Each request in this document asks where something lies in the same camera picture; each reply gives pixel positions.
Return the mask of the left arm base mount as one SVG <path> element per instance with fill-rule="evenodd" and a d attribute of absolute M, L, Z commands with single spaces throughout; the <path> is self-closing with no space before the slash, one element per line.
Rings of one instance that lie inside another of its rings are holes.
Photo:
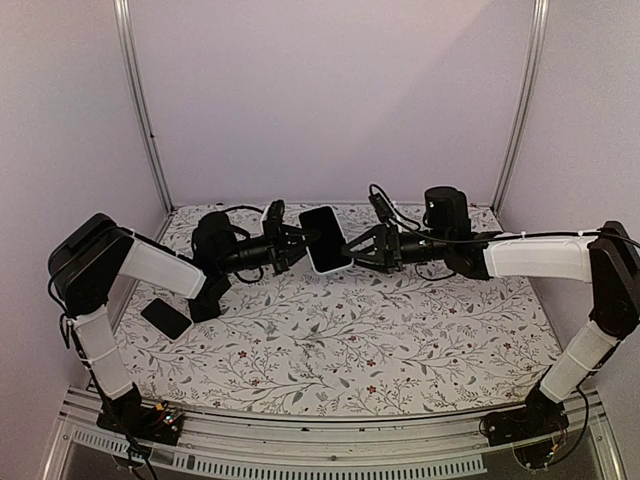
<path fill-rule="evenodd" d="M 156 406 L 104 404 L 96 421 L 103 430 L 122 435 L 128 433 L 136 440 L 169 446 L 178 444 L 183 423 L 183 412 L 171 409 L 165 403 Z"/>

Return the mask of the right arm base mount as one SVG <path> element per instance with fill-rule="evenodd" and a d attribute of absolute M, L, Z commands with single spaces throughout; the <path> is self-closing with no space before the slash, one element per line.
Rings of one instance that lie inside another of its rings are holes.
<path fill-rule="evenodd" d="M 566 440 L 569 420 L 563 408 L 548 417 L 520 407 L 492 411 L 479 422 L 479 433 L 489 445 L 511 445 L 517 463 L 528 470 L 549 467 Z"/>

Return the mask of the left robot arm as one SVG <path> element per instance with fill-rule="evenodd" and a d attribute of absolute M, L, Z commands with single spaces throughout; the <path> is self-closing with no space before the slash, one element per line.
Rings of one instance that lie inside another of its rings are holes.
<path fill-rule="evenodd" d="M 244 270 L 272 268 L 279 275 L 306 254 L 320 234 L 287 225 L 280 203 L 262 216 L 262 233 L 253 237 L 232 224 L 227 212 L 200 219 L 186 257 L 97 213 L 50 255 L 48 292 L 69 326 L 73 341 L 99 391 L 113 401 L 111 419 L 128 434 L 148 426 L 148 412 L 131 397 L 134 383 L 124 365 L 108 311 L 109 296 L 120 278 L 146 283 L 187 300 L 193 322 L 221 314 L 229 277 Z"/>

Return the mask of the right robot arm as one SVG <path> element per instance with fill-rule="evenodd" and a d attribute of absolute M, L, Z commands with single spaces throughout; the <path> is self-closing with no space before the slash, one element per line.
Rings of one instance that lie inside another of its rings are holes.
<path fill-rule="evenodd" d="M 506 277 L 588 284 L 592 309 L 586 324 L 530 390 L 517 427 L 537 436 L 561 403 L 595 374 L 639 325 L 639 245 L 618 221 L 587 231 L 519 234 L 473 230 L 466 195 L 450 186 L 425 191 L 416 222 L 400 213 L 376 184 L 369 202 L 378 224 L 348 242 L 343 255 L 362 267 L 392 273 L 408 264 L 441 260 L 473 280 Z"/>

